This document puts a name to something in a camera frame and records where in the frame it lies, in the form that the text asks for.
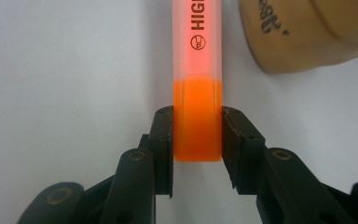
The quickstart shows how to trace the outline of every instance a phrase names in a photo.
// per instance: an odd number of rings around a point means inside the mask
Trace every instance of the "highlighter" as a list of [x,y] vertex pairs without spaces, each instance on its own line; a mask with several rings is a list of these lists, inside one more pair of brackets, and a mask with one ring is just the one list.
[[222,158],[221,0],[172,0],[173,155]]

